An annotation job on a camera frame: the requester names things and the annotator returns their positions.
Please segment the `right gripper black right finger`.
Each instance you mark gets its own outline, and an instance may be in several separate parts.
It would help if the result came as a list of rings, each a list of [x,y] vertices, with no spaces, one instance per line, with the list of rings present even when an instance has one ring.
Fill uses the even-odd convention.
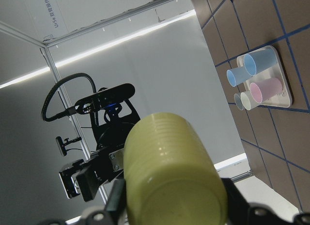
[[[228,199],[228,225],[251,225],[251,205],[230,178],[221,179]]]

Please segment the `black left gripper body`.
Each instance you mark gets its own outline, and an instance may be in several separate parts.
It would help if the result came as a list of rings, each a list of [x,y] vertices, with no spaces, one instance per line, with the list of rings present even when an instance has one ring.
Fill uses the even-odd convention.
[[[120,103],[102,107],[97,100],[92,101],[91,126],[97,143],[95,152],[91,154],[92,158],[101,149],[113,152],[123,148],[130,130],[140,121],[140,117],[130,100],[126,99],[124,102],[131,110],[131,113],[124,117],[119,117],[119,113],[122,110]],[[106,123],[99,125],[98,111],[102,109],[105,110],[103,118]]]

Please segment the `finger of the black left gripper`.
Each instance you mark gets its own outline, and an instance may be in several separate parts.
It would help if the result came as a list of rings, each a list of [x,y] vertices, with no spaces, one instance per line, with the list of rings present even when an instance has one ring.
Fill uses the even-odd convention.
[[[68,199],[82,195],[85,202],[95,199],[97,183],[94,172],[83,159],[66,164],[59,171],[66,197]]]

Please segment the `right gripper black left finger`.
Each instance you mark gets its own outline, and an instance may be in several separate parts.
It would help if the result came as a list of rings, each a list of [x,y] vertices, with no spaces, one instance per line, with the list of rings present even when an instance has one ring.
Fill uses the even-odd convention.
[[[105,211],[121,212],[126,205],[126,182],[124,179],[117,179],[113,183]]]

